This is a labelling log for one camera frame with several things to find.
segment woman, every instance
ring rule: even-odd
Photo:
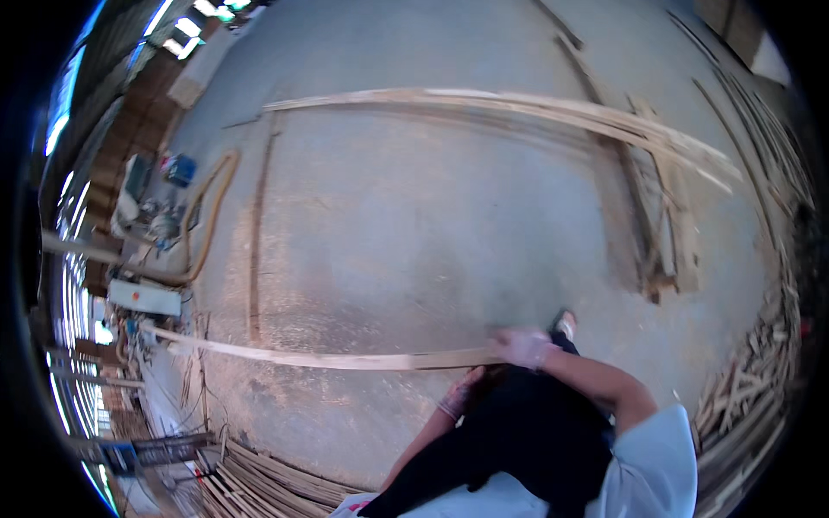
[[[429,465],[424,458],[432,450],[446,443],[452,434],[460,433],[462,428],[471,428],[478,414],[487,412],[474,410],[462,426],[455,428],[470,387],[483,374],[483,368],[478,367],[469,371],[440,401],[424,428],[392,467],[381,494],[350,496],[331,514],[332,518],[396,516],[399,511],[408,511],[405,516],[412,518],[530,517],[548,513],[584,514],[589,518],[692,516],[696,501],[696,456],[685,409],[674,404],[659,411],[650,391],[631,375],[579,356],[572,343],[575,331],[573,313],[563,311],[549,336],[537,329],[501,329],[495,333],[492,340],[495,354],[519,368],[505,382],[504,385],[510,385],[507,390],[490,395],[485,401],[511,398],[507,404],[494,407],[490,404],[487,408],[489,416],[496,417],[488,421],[491,427],[511,438],[509,454],[499,460],[509,468],[491,476],[486,472],[492,464],[485,466],[485,461],[497,455],[497,444],[492,442],[486,448],[478,443],[461,462],[441,465],[440,469],[426,473],[427,477],[423,474],[424,466]],[[516,414],[514,409],[521,409],[525,401],[532,401],[538,395],[527,394],[528,390],[535,390],[527,387],[544,383],[568,387],[575,395],[571,398],[573,401],[581,398],[609,409],[615,418],[614,439],[604,443],[593,440],[597,437],[595,433],[601,432],[601,420],[584,423],[594,416],[577,404],[562,404],[561,400],[570,396],[555,389],[550,392],[553,396],[541,404],[532,403],[535,406],[529,412],[531,415],[526,415],[526,409],[521,410],[524,414]],[[533,420],[537,415],[546,416],[546,420]],[[453,444],[456,449],[464,449],[471,440],[467,436]],[[432,458],[444,462],[447,456],[444,449]],[[484,477],[480,482],[469,480],[470,463],[476,463],[474,469],[482,470]],[[460,478],[453,478],[455,472],[464,470],[467,472]],[[451,487],[421,491],[421,486],[431,483],[448,483]],[[419,501],[418,496],[408,494],[412,491],[420,491]],[[395,506],[406,498],[410,500],[402,507]]]

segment yellow hose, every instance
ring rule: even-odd
[[[187,206],[187,210],[184,212],[184,218],[182,219],[182,243],[184,245],[185,258],[187,259],[185,264],[189,264],[190,232],[187,230],[187,224],[190,221],[190,217],[192,216],[193,210],[196,208],[196,205],[204,197],[207,188],[210,187],[213,180],[216,179],[216,177],[219,174],[219,171],[225,168],[225,165],[228,164],[228,169],[225,173],[225,177],[222,180],[221,185],[219,185],[219,191],[216,193],[216,198],[213,200],[210,217],[207,219],[204,245],[201,247],[201,252],[198,254],[196,262],[193,264],[193,266],[191,266],[183,274],[170,274],[168,272],[146,268],[144,266],[141,266],[140,264],[133,263],[121,263],[121,268],[129,270],[131,272],[135,272],[136,274],[143,275],[144,277],[152,278],[154,280],[157,280],[159,283],[164,283],[168,286],[182,286],[184,284],[192,282],[193,279],[198,277],[198,274],[201,272],[201,269],[204,267],[205,261],[207,260],[207,253],[210,251],[210,245],[213,240],[213,232],[216,229],[216,219],[219,216],[221,202],[225,199],[225,193],[227,192],[227,188],[230,186],[230,182],[233,181],[233,177],[236,174],[236,168],[239,166],[239,156],[239,151],[237,151],[236,149],[225,151],[225,153],[216,161],[216,163],[213,164],[213,168],[211,169],[211,172],[208,175],[207,179],[204,182],[202,182],[201,185],[198,187],[193,199]]]

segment dust collection hose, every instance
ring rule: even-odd
[[[204,244],[202,245],[201,251],[197,255],[193,265],[183,274],[171,274],[169,272],[165,272],[162,270],[147,268],[140,264],[128,263],[126,261],[123,261],[116,254],[105,253],[107,257],[100,257],[100,254],[96,254],[95,256],[93,256],[89,253],[88,247],[84,247],[83,245],[79,245],[77,243],[62,241],[60,238],[53,235],[51,232],[43,232],[43,247],[44,249],[73,251],[79,254],[87,254],[92,259],[103,260],[104,262],[118,265],[122,269],[135,272],[136,274],[142,275],[144,277],[151,278],[153,280],[158,281],[159,283],[166,284],[167,286],[182,286],[188,284],[198,276],[198,274],[201,272],[201,269],[205,265],[207,253],[210,251],[211,242],[213,240],[213,232],[216,229],[216,218],[218,218],[219,216],[221,202],[224,200],[225,194],[227,193],[227,188],[230,186],[230,182],[233,181],[233,177],[236,174],[236,168],[239,166],[239,157],[239,151],[236,149],[225,151],[224,154],[222,154],[222,156],[219,157],[216,163],[213,164],[213,168],[211,169],[207,179],[196,189],[194,197],[190,201],[190,204],[187,206],[187,210],[184,212],[184,218],[182,219],[182,243],[185,250],[185,258],[187,260],[185,264],[189,264],[190,233],[187,230],[187,223],[190,221],[190,218],[192,216],[193,211],[196,208],[196,205],[204,197],[211,183],[219,175],[219,172],[225,169],[225,176],[222,179],[221,184],[219,185],[219,191],[216,193],[216,198],[213,200],[213,205],[210,209],[210,216],[207,218],[207,227]]]

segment person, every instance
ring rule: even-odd
[[[613,456],[599,495],[586,505],[584,516],[691,517],[696,503],[696,455],[685,409],[673,404],[659,410],[651,392],[636,378],[580,356],[572,342],[576,326],[575,315],[563,310],[548,333],[535,328],[503,328],[493,333],[491,347],[505,363],[553,376],[615,418],[610,442]],[[392,466],[381,493],[418,453],[456,427],[470,387],[483,372],[483,367],[472,369],[449,389]],[[547,502],[504,472],[470,491],[456,487],[403,516],[547,516]],[[359,516],[381,493],[349,496],[331,518]]]

